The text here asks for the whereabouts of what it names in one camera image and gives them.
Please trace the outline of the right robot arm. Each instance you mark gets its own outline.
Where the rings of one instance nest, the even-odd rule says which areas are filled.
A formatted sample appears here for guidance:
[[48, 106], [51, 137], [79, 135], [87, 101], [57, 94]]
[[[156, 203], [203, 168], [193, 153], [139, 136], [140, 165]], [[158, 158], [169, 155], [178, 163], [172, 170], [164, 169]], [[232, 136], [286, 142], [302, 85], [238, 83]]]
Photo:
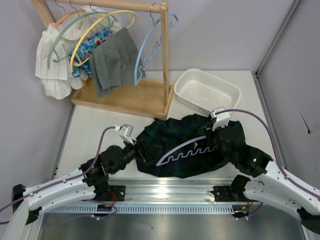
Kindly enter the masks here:
[[234, 128], [205, 128], [207, 143], [240, 171], [221, 193], [237, 201], [253, 200], [291, 214], [308, 230], [320, 232], [320, 191], [285, 170], [264, 151], [246, 144]]

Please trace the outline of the green plaid skirt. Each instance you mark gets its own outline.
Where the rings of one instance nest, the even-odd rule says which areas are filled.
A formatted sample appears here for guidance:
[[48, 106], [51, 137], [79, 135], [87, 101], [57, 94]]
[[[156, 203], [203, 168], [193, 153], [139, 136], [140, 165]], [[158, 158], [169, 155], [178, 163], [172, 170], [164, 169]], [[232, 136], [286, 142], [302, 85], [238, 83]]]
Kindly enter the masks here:
[[[189, 178], [216, 171], [228, 164], [228, 160], [216, 147], [210, 147], [205, 136], [209, 117], [192, 114], [182, 119], [154, 119], [137, 136], [151, 149], [152, 161], [137, 160], [139, 172], [155, 177]], [[201, 137], [195, 142], [190, 140]]]

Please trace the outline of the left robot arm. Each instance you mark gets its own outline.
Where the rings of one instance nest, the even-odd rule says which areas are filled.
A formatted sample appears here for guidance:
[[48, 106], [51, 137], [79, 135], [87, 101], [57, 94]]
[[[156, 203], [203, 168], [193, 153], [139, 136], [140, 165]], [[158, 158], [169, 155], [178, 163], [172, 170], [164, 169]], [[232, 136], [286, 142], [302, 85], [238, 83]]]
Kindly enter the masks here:
[[30, 224], [40, 215], [67, 204], [106, 200], [111, 191], [108, 183], [110, 175], [124, 170], [133, 160], [142, 163], [152, 161], [159, 151], [159, 147], [147, 145], [143, 141], [126, 143], [124, 147], [111, 145], [95, 158], [62, 177], [34, 187], [25, 187], [23, 184], [14, 186], [12, 210], [16, 211], [21, 203], [26, 202], [26, 223]]

